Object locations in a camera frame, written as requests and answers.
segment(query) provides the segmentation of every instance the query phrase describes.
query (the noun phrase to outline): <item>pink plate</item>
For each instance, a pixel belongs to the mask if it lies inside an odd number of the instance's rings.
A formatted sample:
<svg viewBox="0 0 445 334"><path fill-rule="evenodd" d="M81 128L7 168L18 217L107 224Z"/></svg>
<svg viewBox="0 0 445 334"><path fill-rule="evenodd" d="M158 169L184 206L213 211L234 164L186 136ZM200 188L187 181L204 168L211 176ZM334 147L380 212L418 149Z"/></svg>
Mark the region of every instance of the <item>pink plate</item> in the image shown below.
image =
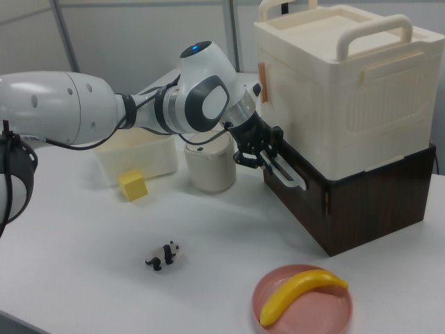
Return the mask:
<svg viewBox="0 0 445 334"><path fill-rule="evenodd" d="M252 296L252 309L255 324L263 333L342 334L345 332L353 314L353 301L347 289L334 285L305 292L272 326L263 328L259 324L259 314L269 296L288 278L311 269L321 268L308 264L292 264L271 271L258 282Z"/></svg>

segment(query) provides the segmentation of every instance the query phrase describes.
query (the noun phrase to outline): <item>white table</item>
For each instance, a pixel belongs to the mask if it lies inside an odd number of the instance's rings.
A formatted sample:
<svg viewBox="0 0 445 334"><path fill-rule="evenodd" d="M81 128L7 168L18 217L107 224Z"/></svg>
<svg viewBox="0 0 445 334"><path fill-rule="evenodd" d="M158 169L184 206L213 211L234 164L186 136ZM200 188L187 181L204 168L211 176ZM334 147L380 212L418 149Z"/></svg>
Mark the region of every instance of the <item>white table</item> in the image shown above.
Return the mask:
<svg viewBox="0 0 445 334"><path fill-rule="evenodd" d="M445 177L432 177L424 222L328 257L261 170L238 166L230 189L204 195L177 148L178 171L135 202L106 186L92 152L39 149L31 203L0 240L0 310L57 334L249 334L258 280L306 263L349 282L348 333L444 332ZM175 263L147 267L170 240Z"/></svg>

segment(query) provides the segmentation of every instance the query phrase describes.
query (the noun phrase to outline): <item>white storage box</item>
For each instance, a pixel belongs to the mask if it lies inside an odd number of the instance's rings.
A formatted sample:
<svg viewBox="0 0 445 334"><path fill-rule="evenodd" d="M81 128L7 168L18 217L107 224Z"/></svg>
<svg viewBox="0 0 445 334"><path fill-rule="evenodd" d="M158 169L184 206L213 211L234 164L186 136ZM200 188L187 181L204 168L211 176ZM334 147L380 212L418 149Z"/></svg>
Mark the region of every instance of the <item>white storage box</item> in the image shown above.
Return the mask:
<svg viewBox="0 0 445 334"><path fill-rule="evenodd" d="M263 119L324 177L339 180L426 149L444 37L403 15L350 6L255 23Z"/></svg>
<svg viewBox="0 0 445 334"><path fill-rule="evenodd" d="M131 169L137 169L146 179L178 169L175 139L141 128L117 130L94 153L109 186L118 185L119 175Z"/></svg>

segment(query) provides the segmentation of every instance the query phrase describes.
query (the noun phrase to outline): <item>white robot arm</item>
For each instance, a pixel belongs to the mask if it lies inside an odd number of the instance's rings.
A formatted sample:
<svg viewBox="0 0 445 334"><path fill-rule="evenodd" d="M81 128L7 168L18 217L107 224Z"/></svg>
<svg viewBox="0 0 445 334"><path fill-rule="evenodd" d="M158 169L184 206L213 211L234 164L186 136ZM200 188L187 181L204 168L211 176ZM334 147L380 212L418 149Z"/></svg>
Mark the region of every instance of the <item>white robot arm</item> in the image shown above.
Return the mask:
<svg viewBox="0 0 445 334"><path fill-rule="evenodd" d="M251 94L236 79L220 48L200 42L182 52L180 59L177 79L141 95L115 94L104 80L79 73L1 76L0 173L5 181L0 180L0 224L8 216L3 228L19 216L31 197L37 166L31 146L78 148L73 145L106 140L119 128L142 127L157 134L206 132L219 122L238 143L236 163L271 168L261 152L275 158L282 132L262 122ZM260 90L259 84L254 86L254 95ZM274 145L272 137L278 138Z"/></svg>

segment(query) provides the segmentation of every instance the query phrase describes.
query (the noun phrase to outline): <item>white wall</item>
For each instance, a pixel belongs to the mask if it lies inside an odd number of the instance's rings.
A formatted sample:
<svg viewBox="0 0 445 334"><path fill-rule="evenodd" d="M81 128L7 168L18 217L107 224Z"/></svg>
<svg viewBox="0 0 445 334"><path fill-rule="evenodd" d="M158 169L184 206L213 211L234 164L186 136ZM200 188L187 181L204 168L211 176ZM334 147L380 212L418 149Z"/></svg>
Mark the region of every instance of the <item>white wall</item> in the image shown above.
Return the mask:
<svg viewBox="0 0 445 334"><path fill-rule="evenodd" d="M227 0L60 0L82 73L137 93L178 67L185 48L212 40L235 63Z"/></svg>
<svg viewBox="0 0 445 334"><path fill-rule="evenodd" d="M71 70L49 0L1 0L0 74Z"/></svg>
<svg viewBox="0 0 445 334"><path fill-rule="evenodd" d="M253 24L258 20L258 7L261 0L235 0L238 54L242 72L257 73L257 50L254 41ZM333 6L341 1L319 0L320 6ZM383 16L407 15L413 25L445 35L445 1L365 1L344 3ZM291 12L304 10L307 5L291 5ZM270 10L271 17L280 14L280 7ZM442 58L441 77L437 91L435 114L432 124L432 141L437 146L441 174L445 174L445 56Z"/></svg>

